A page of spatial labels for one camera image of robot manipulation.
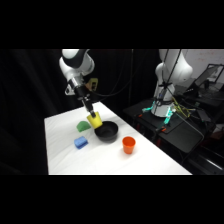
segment cable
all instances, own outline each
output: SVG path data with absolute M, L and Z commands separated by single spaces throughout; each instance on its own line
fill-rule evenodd
M 209 99 L 209 100 L 218 100 L 218 101 L 224 101 L 224 99 L 219 99 L 219 98 L 210 98 L 207 96 L 202 95 L 203 98 Z
M 218 89 L 216 86 L 210 86 L 210 87 L 213 87 L 213 88 L 217 89 L 218 91 L 220 91 L 220 89 Z
M 146 52 L 146 54 L 144 55 L 144 57 L 143 57 L 143 60 L 142 60 L 142 63 L 143 63 L 143 61 L 144 61 L 144 58 L 146 57 L 146 55 L 148 54 L 148 51 Z M 95 94 L 95 95 L 97 95 L 97 96 L 101 96 L 101 97 L 112 97 L 112 96 L 116 96 L 116 95 L 118 95 L 119 93 L 121 93 L 124 89 L 126 89 L 129 85 L 130 85 L 130 83 L 131 83 L 131 81 L 132 81 L 132 79 L 135 77 L 135 75 L 137 74 L 137 71 L 139 70 L 139 68 L 142 66 L 142 63 L 139 65 L 139 67 L 136 69 L 136 72 L 134 73 L 134 75 L 132 76 L 132 78 L 129 80 L 129 82 L 120 90 L 120 91 L 118 91 L 118 92 L 116 92 L 116 93 L 114 93 L 114 94 L 110 94 L 110 95 L 103 95 L 103 94 L 99 94 L 99 93 L 96 93 L 96 92 L 94 92 L 94 91 L 92 91 L 92 93 L 93 94 Z
M 172 75 L 173 75 L 173 72 L 174 72 L 175 68 L 176 68 L 176 65 L 177 65 L 177 63 L 178 63 L 178 60 L 179 60 L 179 58 L 180 58 L 181 51 L 182 51 L 182 49 L 180 49 L 180 51 L 179 51 L 179 54 L 178 54 L 178 56 L 177 56 L 177 60 L 176 60 L 176 62 L 175 62 L 175 64 L 174 64 L 173 70 L 172 70 L 172 72 L 171 72 L 171 74 L 170 74 L 170 77 L 169 77 L 169 79 L 168 79 L 168 81 L 167 81 L 167 85 L 168 85 L 168 83 L 169 83 L 169 81 L 170 81 L 170 78 L 171 78 Z

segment black background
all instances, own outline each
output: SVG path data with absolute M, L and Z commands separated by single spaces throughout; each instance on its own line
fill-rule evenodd
M 92 49 L 98 92 L 121 94 L 103 103 L 123 118 L 123 109 L 151 98 L 156 87 L 157 49 Z M 67 112 L 82 104 L 75 96 L 65 96 L 66 79 L 59 67 L 61 49 L 1 49 L 0 51 L 0 174 L 48 174 L 44 119 Z

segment blue block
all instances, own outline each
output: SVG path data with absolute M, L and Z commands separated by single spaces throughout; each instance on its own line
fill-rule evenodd
M 78 138 L 75 140 L 75 146 L 78 149 L 82 149 L 83 147 L 85 147 L 88 144 L 89 144 L 88 141 L 84 137 L 81 137 L 81 138 Z

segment orange cup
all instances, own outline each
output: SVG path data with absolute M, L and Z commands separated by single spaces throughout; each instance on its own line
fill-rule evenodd
M 126 137 L 123 139 L 124 152 L 126 154 L 132 154 L 135 148 L 136 141 L 132 137 Z

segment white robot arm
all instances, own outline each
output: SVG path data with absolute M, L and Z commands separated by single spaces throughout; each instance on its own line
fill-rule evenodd
M 78 94 L 78 99 L 82 100 L 87 111 L 94 117 L 95 113 L 89 99 L 90 94 L 82 78 L 90 74 L 95 67 L 94 61 L 87 54 L 88 51 L 89 49 L 64 49 L 62 52 L 63 57 L 60 59 L 60 67 L 68 81 L 66 95 Z M 167 112 L 173 105 L 172 95 L 175 92 L 174 86 L 187 81 L 191 77 L 193 69 L 188 65 L 182 51 L 180 52 L 179 49 L 160 49 L 159 52 L 163 63 L 159 64 L 156 68 L 156 75 L 158 77 L 154 95 L 156 103 L 153 104 L 151 111 L 158 117 L 167 117 Z
M 88 51 L 89 49 L 64 49 L 62 51 L 63 57 L 60 59 L 60 67 L 68 82 L 65 94 L 77 94 L 78 99 L 82 100 L 87 111 L 94 118 L 96 115 L 90 100 L 90 93 L 83 80 L 83 76 L 93 72 L 95 67 L 94 61 L 87 54 Z
M 186 62 L 180 49 L 160 49 L 159 52 L 162 63 L 156 68 L 158 83 L 154 94 L 156 103 L 153 105 L 152 113 L 158 117 L 167 117 L 167 112 L 172 106 L 175 85 L 190 79 L 193 69 Z

